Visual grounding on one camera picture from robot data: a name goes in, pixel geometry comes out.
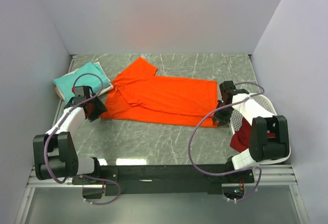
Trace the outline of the folded white t-shirt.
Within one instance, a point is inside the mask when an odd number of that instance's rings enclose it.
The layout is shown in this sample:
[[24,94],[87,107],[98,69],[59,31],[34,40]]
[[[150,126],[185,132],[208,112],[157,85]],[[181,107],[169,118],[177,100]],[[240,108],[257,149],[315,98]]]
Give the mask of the folded white t-shirt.
[[[64,76],[65,77],[68,76],[70,79],[70,82],[73,83],[79,75],[84,74],[84,73],[94,73],[102,79],[103,89],[100,92],[100,95],[113,89],[112,82],[108,78],[106,73],[104,72],[100,63],[87,62],[82,67],[77,68],[76,70],[69,72],[68,74],[66,74]],[[100,82],[99,82],[98,78],[96,78],[94,76],[90,76],[90,75],[81,77],[78,80],[77,85],[91,86],[95,93],[97,93],[100,90]]]

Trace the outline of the white perforated plastic basket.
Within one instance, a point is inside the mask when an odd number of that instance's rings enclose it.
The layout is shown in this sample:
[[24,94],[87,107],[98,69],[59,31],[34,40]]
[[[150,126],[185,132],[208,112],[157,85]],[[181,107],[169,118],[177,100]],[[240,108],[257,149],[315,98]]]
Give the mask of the white perforated plastic basket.
[[250,94],[235,95],[232,105],[233,113],[229,124],[232,135],[241,127],[243,118],[251,125],[252,119],[257,116],[268,118],[277,115],[271,101],[262,94],[255,97]]

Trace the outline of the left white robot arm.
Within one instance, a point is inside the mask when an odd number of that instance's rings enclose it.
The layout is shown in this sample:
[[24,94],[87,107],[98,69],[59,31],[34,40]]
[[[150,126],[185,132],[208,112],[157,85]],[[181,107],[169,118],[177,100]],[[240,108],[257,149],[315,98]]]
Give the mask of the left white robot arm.
[[101,181],[103,172],[95,158],[77,156],[72,135],[85,120],[95,121],[107,109],[90,86],[72,88],[74,96],[66,104],[63,115],[45,134],[33,139],[35,174],[39,180],[83,175],[91,184]]

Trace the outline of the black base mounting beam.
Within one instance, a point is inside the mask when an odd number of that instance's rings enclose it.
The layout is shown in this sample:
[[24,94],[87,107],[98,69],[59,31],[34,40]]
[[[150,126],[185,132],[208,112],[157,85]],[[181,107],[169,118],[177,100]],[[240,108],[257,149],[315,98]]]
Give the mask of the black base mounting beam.
[[224,184],[254,183],[251,170],[226,176],[210,176],[192,165],[100,166],[91,179],[75,177],[74,186],[84,186],[83,196],[100,199],[122,194],[207,193],[222,194]]

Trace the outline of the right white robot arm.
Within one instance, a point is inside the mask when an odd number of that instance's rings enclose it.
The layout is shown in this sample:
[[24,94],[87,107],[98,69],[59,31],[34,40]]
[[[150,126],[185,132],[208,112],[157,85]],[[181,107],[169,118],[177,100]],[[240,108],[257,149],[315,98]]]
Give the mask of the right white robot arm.
[[222,82],[219,89],[221,100],[212,117],[213,124],[219,127],[231,123],[234,111],[242,116],[241,127],[231,140],[239,154],[231,158],[232,165],[225,169],[226,179],[237,182],[244,168],[286,161],[291,154],[286,117],[265,109],[254,100],[259,94],[238,89],[232,80]]

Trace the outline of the dark red t-shirt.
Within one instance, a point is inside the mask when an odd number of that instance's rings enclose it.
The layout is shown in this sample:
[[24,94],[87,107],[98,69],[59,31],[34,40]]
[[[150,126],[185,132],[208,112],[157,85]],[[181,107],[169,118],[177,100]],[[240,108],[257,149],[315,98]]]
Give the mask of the dark red t-shirt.
[[243,118],[240,129],[232,136],[230,147],[241,153],[249,148],[250,137],[251,125]]

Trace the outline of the orange t-shirt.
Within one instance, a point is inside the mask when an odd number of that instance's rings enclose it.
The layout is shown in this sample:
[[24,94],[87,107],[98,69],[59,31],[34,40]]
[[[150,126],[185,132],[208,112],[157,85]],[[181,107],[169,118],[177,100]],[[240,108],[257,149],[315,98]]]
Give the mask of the orange t-shirt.
[[159,76],[142,57],[116,76],[102,119],[195,127],[217,106],[217,82]]

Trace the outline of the folded beige t-shirt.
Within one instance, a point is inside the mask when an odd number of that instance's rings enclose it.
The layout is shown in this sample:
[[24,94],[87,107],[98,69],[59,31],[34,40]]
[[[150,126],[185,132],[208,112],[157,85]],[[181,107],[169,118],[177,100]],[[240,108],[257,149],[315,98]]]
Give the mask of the folded beige t-shirt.
[[60,91],[60,89],[58,89],[58,87],[55,87],[54,90],[55,90],[55,93],[59,96],[59,98],[60,98],[61,100],[65,101],[65,97],[64,97],[64,95],[62,94],[62,92]]

